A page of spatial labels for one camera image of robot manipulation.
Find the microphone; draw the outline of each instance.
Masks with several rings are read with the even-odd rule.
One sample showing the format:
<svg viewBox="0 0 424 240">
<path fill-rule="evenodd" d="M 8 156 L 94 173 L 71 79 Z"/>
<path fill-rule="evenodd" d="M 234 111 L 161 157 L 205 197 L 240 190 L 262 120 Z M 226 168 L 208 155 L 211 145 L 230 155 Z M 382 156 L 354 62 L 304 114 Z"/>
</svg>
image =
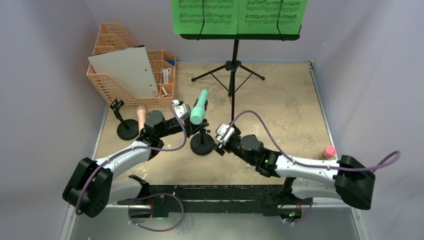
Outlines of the microphone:
<svg viewBox="0 0 424 240">
<path fill-rule="evenodd" d="M 146 108 L 145 106 L 138 106 L 137 107 L 137 117 L 138 117 L 138 133 L 142 130 L 142 128 L 145 125 L 146 122 Z"/>
<path fill-rule="evenodd" d="M 203 119 L 205 118 L 205 110 L 206 110 L 206 106 L 208 105 L 208 96 L 209 96 L 209 91 L 207 89 L 203 89 L 200 92 L 200 96 L 197 99 L 193 110 L 191 110 L 190 122 L 192 122 L 195 125 L 201 124 Z"/>
</svg>

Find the green paper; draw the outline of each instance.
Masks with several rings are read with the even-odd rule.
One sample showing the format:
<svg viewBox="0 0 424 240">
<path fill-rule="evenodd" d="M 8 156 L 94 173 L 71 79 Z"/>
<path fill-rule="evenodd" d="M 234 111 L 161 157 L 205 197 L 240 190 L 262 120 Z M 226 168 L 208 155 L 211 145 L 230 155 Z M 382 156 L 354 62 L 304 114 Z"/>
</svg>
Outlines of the green paper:
<svg viewBox="0 0 424 240">
<path fill-rule="evenodd" d="M 239 0 L 238 34 L 279 34 L 280 0 Z M 284 0 L 279 17 L 281 34 L 297 35 L 308 0 Z"/>
<path fill-rule="evenodd" d="M 174 34 L 237 34 L 239 0 L 171 0 L 171 6 Z"/>
</svg>

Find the music stand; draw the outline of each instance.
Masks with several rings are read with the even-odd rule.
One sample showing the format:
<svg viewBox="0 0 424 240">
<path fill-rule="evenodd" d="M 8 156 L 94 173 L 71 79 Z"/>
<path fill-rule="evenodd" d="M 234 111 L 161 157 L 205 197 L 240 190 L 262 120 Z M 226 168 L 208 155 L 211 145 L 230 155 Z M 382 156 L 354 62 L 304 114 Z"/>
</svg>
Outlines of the music stand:
<svg viewBox="0 0 424 240">
<path fill-rule="evenodd" d="M 215 80 L 217 80 L 224 88 L 228 91 L 228 96 L 231 97 L 231 121 L 234 119 L 234 111 L 235 111 L 235 93 L 236 91 L 252 76 L 255 75 L 262 80 L 265 80 L 264 76 L 257 74 L 256 72 L 250 70 L 249 68 L 242 65 L 242 62 L 237 60 L 237 53 L 239 51 L 239 40 L 279 40 L 281 41 L 295 41 L 298 40 L 300 35 L 298 34 L 236 34 L 236 35 L 227 35 L 227 34 L 180 34 L 183 39 L 187 40 L 218 40 L 218 39 L 233 39 L 234 46 L 232 49 L 232 60 L 226 61 L 223 66 L 215 68 L 211 71 L 208 71 L 200 76 L 194 77 L 191 79 L 192 82 L 197 79 L 203 78 L 208 75 L 212 75 Z M 250 75 L 243 81 L 240 86 L 236 88 L 236 71 L 237 68 L 240 67 L 243 70 L 246 70 L 250 73 Z M 217 77 L 214 76 L 214 73 L 225 69 L 227 71 L 231 71 L 229 77 L 229 88 L 227 88 Z"/>
</svg>

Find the desk organizer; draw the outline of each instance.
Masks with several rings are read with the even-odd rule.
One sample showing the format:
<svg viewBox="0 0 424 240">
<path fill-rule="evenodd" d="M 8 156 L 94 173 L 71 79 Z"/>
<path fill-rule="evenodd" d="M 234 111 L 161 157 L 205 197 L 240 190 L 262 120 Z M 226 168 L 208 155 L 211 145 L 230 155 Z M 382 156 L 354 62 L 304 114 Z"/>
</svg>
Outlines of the desk organizer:
<svg viewBox="0 0 424 240">
<path fill-rule="evenodd" d="M 127 30 L 119 23 L 102 23 L 95 42 L 93 55 L 112 52 L 116 50 L 139 46 L 131 37 Z M 97 88 L 106 102 L 111 105 L 114 99 L 124 101 L 124 107 L 136 107 L 143 105 L 150 108 L 167 108 L 176 98 L 176 67 L 168 63 L 169 60 L 176 61 L 176 57 L 166 50 L 147 51 L 150 66 L 153 71 L 154 80 L 157 85 L 159 96 L 166 93 L 167 97 L 134 97 L 128 90 L 115 81 L 110 75 L 105 73 L 96 73 L 91 66 L 88 66 L 87 77 Z M 168 83 L 163 83 L 162 69 L 172 68 L 171 76 L 168 77 Z"/>
</svg>

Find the round black base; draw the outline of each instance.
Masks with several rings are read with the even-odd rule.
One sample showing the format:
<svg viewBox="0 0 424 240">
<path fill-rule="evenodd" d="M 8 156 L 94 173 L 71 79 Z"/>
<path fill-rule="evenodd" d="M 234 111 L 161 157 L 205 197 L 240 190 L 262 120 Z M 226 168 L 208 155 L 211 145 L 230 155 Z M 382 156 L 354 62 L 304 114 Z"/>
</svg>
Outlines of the round black base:
<svg viewBox="0 0 424 240">
<path fill-rule="evenodd" d="M 199 156 L 205 156 L 208 155 L 212 152 L 212 150 L 214 150 L 215 147 L 215 142 L 214 139 L 212 138 L 211 135 L 204 133 L 203 137 L 203 143 L 201 143 L 200 141 L 200 136 L 201 134 L 198 133 L 196 135 L 194 135 L 191 138 L 190 141 L 190 148 L 193 151 L 193 153 L 199 155 Z"/>
<path fill-rule="evenodd" d="M 118 137 L 122 140 L 132 140 L 139 135 L 139 122 L 134 119 L 127 119 L 124 121 L 129 129 L 126 129 L 122 123 L 118 125 L 116 133 Z"/>
</svg>

